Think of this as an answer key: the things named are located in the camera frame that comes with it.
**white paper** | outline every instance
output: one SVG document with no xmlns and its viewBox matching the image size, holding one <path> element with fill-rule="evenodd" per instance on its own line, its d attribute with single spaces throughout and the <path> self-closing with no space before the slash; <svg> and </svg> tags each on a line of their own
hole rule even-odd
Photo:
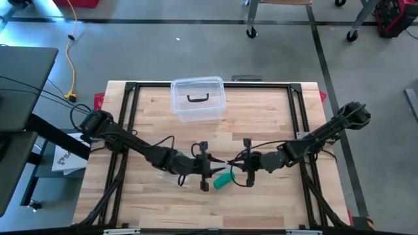
<svg viewBox="0 0 418 235">
<path fill-rule="evenodd" d="M 73 133 L 68 134 L 69 136 L 72 136 L 76 140 L 80 141 L 81 143 L 85 144 L 86 146 L 89 146 L 88 143 L 81 140 L 81 133 Z M 53 172 L 59 172 L 66 170 L 69 174 L 75 170 L 85 168 L 87 167 L 87 161 L 83 158 L 68 152 L 67 150 L 64 150 L 63 148 L 56 146 L 55 148 L 55 155 L 54 155 L 54 163 L 52 165 L 52 171 Z"/>
<path fill-rule="evenodd" d="M 72 169 L 72 170 L 63 170 L 63 173 L 64 173 L 64 176 L 66 176 L 67 174 L 71 174 L 74 171 L 81 170 L 81 169 L 82 168 L 77 168 L 77 169 Z"/>
</svg>

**green marker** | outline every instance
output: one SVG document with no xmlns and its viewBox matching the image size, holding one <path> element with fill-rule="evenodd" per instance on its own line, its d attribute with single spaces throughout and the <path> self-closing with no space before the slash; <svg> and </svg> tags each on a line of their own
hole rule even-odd
<svg viewBox="0 0 418 235">
<path fill-rule="evenodd" d="M 223 186 L 225 186 L 226 184 L 228 184 L 229 182 L 231 182 L 233 180 L 233 178 L 235 178 L 234 172 L 232 172 L 232 174 L 228 172 L 228 173 L 224 173 L 224 174 L 220 175 L 220 177 L 218 177 L 214 181 L 214 187 L 215 187 L 215 189 L 222 188 Z"/>
</svg>

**caster wheel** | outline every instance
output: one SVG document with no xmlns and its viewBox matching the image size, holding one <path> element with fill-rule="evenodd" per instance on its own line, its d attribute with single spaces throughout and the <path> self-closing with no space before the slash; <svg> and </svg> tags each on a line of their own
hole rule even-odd
<svg viewBox="0 0 418 235">
<path fill-rule="evenodd" d="M 31 200 L 31 202 L 29 203 L 29 205 L 27 205 L 27 207 L 32 208 L 33 212 L 36 212 L 37 210 L 42 208 L 42 205 L 40 204 L 40 202 L 36 200 Z"/>
<path fill-rule="evenodd" d="M 257 36 L 257 31 L 252 27 L 251 28 L 251 33 L 248 31 L 247 29 L 247 36 L 251 39 L 255 38 L 255 36 Z"/>
<path fill-rule="evenodd" d="M 335 0 L 335 5 L 337 7 L 342 7 L 346 3 L 347 0 Z"/>
<path fill-rule="evenodd" d="M 347 33 L 347 41 L 354 42 L 359 37 L 359 33 L 356 31 L 353 35 L 350 36 L 350 32 Z"/>
</svg>

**black floor stripe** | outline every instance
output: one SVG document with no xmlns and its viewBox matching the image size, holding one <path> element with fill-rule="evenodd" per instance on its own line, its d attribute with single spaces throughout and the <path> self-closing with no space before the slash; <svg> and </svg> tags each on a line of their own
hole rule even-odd
<svg viewBox="0 0 418 235">
<path fill-rule="evenodd" d="M 73 23 L 74 20 L 62 17 L 26 18 L 11 17 L 9 22 L 38 22 L 38 23 Z M 93 24 L 202 24 L 202 25 L 246 25 L 246 20 L 146 20 L 146 19 L 78 19 L 82 23 Z M 318 26 L 351 26 L 353 22 L 313 22 L 304 20 L 255 20 L 255 25 L 318 25 Z M 378 26 L 376 22 L 363 22 L 362 26 Z"/>
<path fill-rule="evenodd" d="M 306 11 L 308 12 L 309 21 L 315 22 L 315 17 L 314 17 L 314 13 L 312 12 L 312 7 L 306 6 Z M 313 40 L 315 42 L 316 52 L 318 54 L 319 63 L 321 65 L 321 70 L 322 70 L 322 74 L 324 77 L 325 86 L 327 88 L 327 93 L 328 93 L 329 101 L 331 104 L 332 113 L 336 115 L 340 107 L 338 106 L 337 97 L 335 94 L 334 86 L 332 85 L 332 80 L 329 74 L 327 61 L 325 60 L 325 55 L 324 55 L 324 51 L 322 48 L 321 39 L 319 38 L 318 28 L 316 24 L 311 25 L 311 30 L 312 30 Z M 347 134 L 345 131 L 342 132 L 340 141 L 341 141 L 342 152 L 344 154 L 344 159 L 346 160 L 351 187 L 353 188 L 355 202 L 359 210 L 359 215 L 368 216 L 366 202 L 364 200 L 364 196 L 362 193 L 359 176 L 357 175 L 357 170 L 355 168 L 353 154 L 351 153 Z"/>
</svg>

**black handle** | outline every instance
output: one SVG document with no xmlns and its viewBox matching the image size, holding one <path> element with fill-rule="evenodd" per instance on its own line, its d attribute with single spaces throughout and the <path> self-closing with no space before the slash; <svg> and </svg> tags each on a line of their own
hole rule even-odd
<svg viewBox="0 0 418 235">
<path fill-rule="evenodd" d="M 187 95 L 187 100 L 189 102 L 203 102 L 203 101 L 207 101 L 209 99 L 209 93 L 206 94 L 206 98 L 202 98 L 202 99 L 190 99 L 190 95 Z"/>
</svg>

